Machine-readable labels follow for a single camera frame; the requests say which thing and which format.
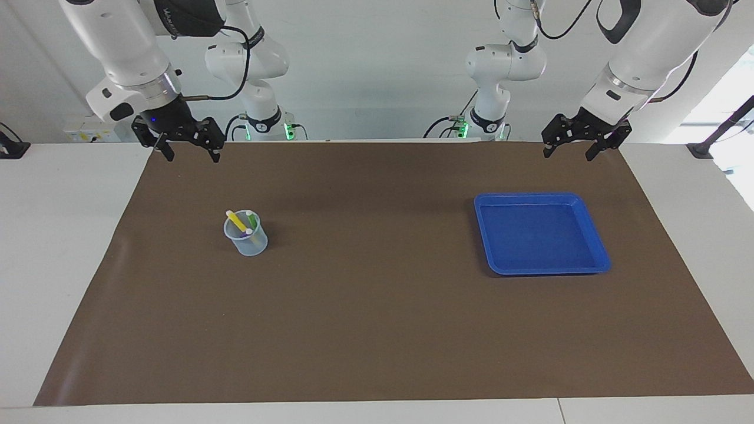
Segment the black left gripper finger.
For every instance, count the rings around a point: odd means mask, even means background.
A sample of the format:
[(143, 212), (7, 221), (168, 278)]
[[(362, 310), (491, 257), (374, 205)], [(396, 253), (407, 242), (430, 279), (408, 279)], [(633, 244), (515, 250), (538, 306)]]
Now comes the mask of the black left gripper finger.
[(545, 129), (542, 131), (544, 158), (552, 156), (557, 147), (573, 142), (573, 123), (573, 119), (565, 115), (556, 115), (545, 126)]
[(593, 161), (605, 150), (617, 150), (632, 132), (630, 121), (623, 121), (609, 135), (598, 134), (597, 139), (586, 152), (587, 161)]

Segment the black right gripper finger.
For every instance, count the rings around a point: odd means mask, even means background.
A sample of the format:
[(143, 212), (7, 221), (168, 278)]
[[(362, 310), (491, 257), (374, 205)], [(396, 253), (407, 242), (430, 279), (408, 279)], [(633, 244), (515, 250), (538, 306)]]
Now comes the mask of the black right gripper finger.
[(159, 136), (154, 135), (142, 117), (135, 117), (133, 132), (143, 147), (152, 148), (154, 151), (162, 153), (167, 161), (173, 161), (175, 153), (167, 141), (167, 132), (162, 132)]
[(194, 145), (207, 151), (213, 163), (218, 163), (226, 142), (226, 135), (214, 118), (205, 118), (194, 123)]

